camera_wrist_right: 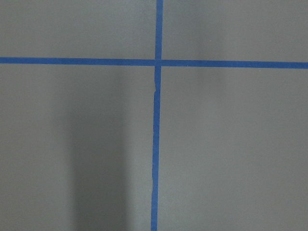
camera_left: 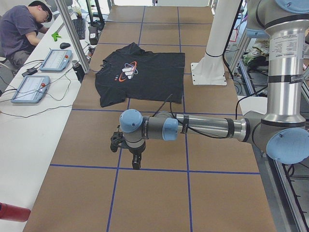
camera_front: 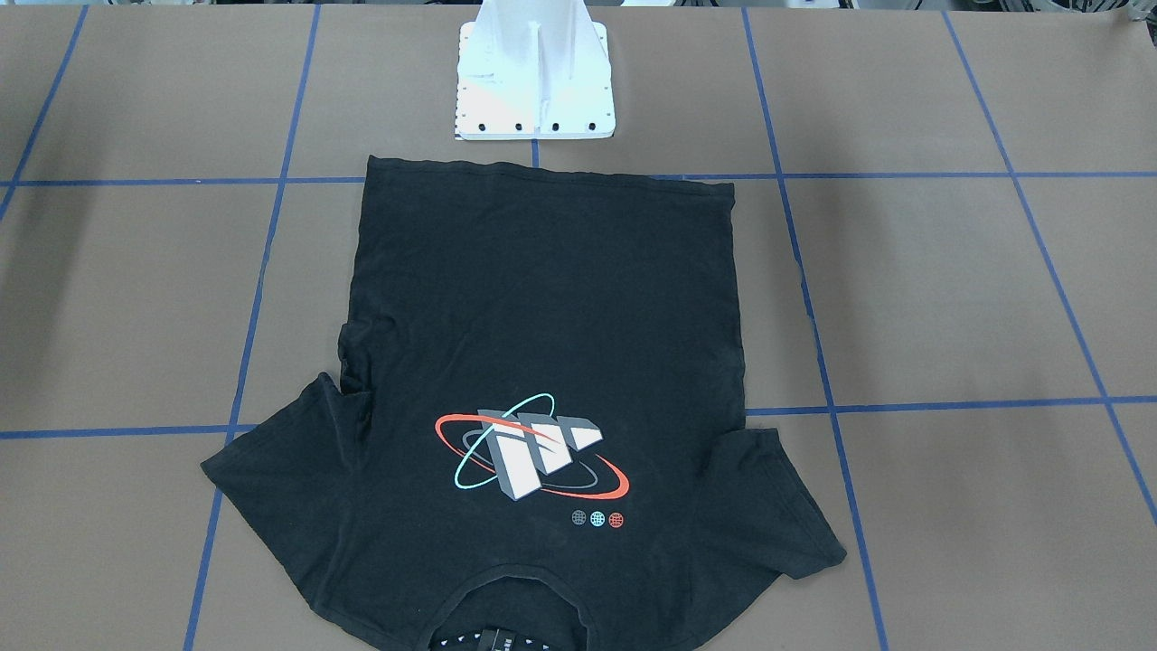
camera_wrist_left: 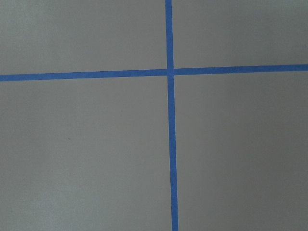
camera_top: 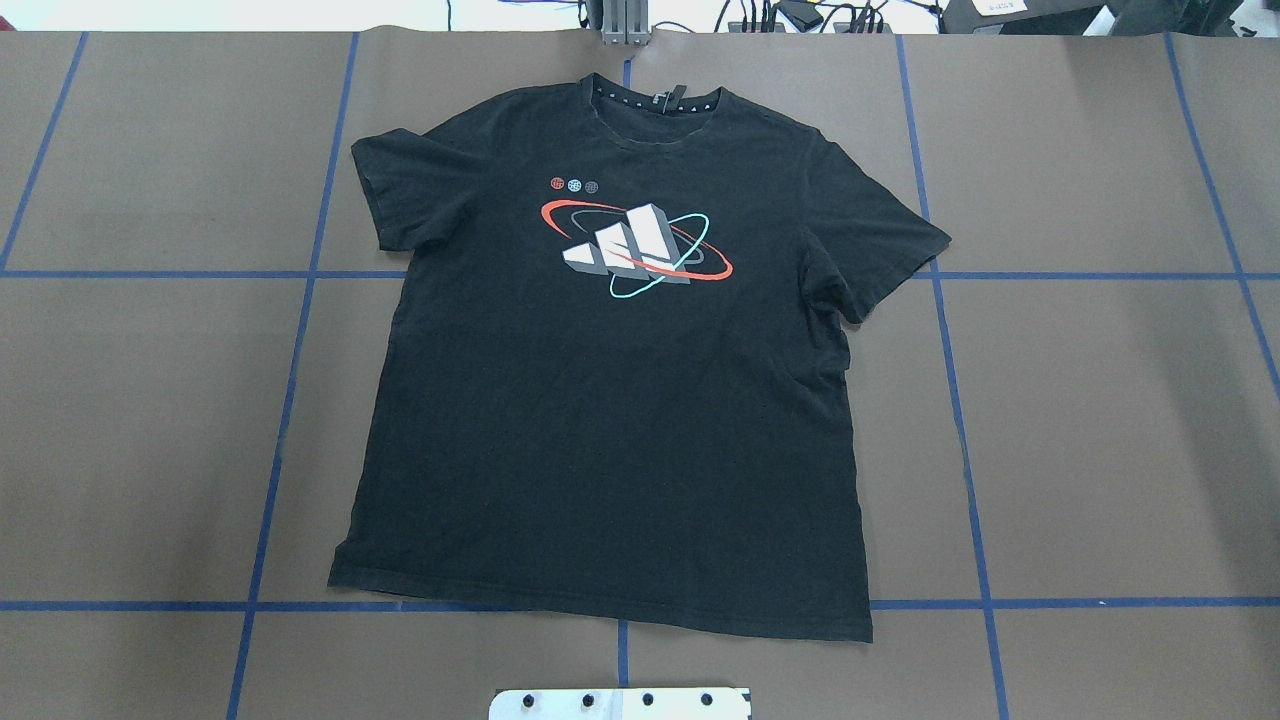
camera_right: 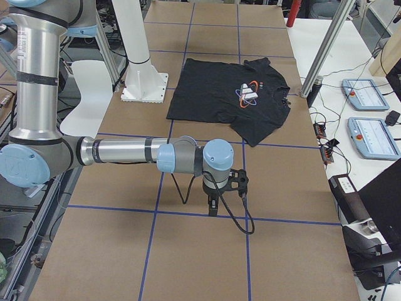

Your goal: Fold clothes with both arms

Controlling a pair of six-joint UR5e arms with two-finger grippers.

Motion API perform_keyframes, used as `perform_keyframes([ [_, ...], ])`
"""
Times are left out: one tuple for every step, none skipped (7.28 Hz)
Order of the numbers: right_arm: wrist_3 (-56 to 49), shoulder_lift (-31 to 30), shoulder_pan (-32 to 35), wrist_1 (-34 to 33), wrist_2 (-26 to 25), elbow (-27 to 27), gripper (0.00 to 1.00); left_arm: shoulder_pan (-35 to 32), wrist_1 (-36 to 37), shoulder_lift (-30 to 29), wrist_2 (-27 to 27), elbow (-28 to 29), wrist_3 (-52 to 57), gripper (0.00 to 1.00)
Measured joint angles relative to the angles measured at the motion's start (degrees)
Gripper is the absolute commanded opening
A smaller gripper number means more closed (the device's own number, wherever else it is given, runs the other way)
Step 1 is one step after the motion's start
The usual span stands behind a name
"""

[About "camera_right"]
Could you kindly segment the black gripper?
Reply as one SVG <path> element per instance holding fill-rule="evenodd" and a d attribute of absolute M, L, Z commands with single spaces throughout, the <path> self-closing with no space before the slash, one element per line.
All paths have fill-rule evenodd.
<path fill-rule="evenodd" d="M 219 200 L 224 192 L 229 190 L 229 185 L 226 184 L 224 187 L 219 189 L 211 188 L 207 184 L 203 183 L 202 188 L 204 192 L 208 195 L 208 205 L 209 205 L 209 216 L 217 216 L 217 207 Z"/>

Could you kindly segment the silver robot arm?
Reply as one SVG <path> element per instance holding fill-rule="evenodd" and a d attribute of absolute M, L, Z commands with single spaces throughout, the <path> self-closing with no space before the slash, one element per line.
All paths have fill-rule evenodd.
<path fill-rule="evenodd" d="M 155 164 L 162 172 L 202 176 L 209 215 L 231 190 L 234 151 L 214 139 L 204 146 L 178 139 L 97 139 L 61 134 L 56 124 L 61 35 L 94 36 L 94 1 L 11 1 L 18 29 L 17 121 L 1 149 L 1 175 L 19 187 L 43 184 L 95 163 Z"/>

